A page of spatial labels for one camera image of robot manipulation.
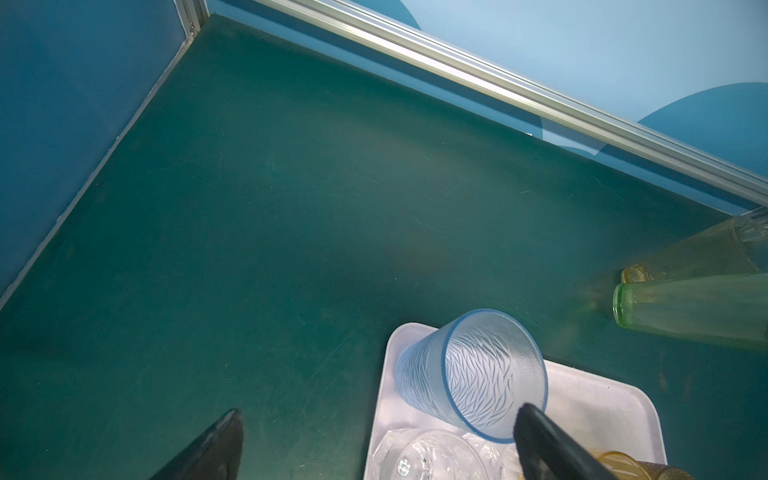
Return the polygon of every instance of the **green glass cup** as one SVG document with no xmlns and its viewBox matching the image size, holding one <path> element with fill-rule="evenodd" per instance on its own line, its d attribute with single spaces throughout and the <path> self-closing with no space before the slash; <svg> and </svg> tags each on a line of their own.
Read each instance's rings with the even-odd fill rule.
<svg viewBox="0 0 768 480">
<path fill-rule="evenodd" d="M 621 283 L 614 318 L 627 329 L 768 351 L 768 273 Z"/>
</svg>

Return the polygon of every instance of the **frosted blue glass cup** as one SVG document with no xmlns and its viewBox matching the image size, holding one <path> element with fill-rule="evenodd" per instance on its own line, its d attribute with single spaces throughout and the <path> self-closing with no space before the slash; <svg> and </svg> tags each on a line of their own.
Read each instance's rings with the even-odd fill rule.
<svg viewBox="0 0 768 480">
<path fill-rule="evenodd" d="M 496 443 L 513 443 L 518 410 L 547 405 L 547 370 L 531 334 L 497 310 L 473 310 L 408 347 L 395 386 L 412 407 Z"/>
</svg>

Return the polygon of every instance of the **plastic tray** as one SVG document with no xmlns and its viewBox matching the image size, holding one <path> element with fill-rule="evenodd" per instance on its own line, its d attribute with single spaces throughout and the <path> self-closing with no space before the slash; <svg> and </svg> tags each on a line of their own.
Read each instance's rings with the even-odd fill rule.
<svg viewBox="0 0 768 480">
<path fill-rule="evenodd" d="M 371 457 L 388 430 L 425 428 L 461 432 L 408 405 L 395 390 L 395 362 L 403 350 L 436 328 L 406 323 L 389 337 L 363 478 L 371 478 Z M 618 450 L 636 460 L 666 464 L 659 415 L 637 387 L 559 363 L 544 361 L 549 379 L 546 414 L 584 447 Z"/>
</svg>

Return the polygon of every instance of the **green table surface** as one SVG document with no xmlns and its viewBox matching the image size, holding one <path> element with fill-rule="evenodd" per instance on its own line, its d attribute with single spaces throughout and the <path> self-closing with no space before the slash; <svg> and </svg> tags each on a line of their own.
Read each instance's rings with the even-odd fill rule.
<svg viewBox="0 0 768 480">
<path fill-rule="evenodd" d="M 765 478 L 768 356 L 605 313 L 723 218 L 214 16 L 0 312 L 0 478 L 148 478 L 231 407 L 241 479 L 360 478 L 390 333 L 479 307 Z"/>
</svg>

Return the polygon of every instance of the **aluminum rail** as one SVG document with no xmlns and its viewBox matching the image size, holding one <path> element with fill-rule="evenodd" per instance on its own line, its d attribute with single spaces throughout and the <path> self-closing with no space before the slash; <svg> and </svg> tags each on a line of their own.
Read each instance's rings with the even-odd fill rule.
<svg viewBox="0 0 768 480">
<path fill-rule="evenodd" d="M 542 118 L 768 206 L 768 180 L 344 0 L 254 0 Z"/>
</svg>

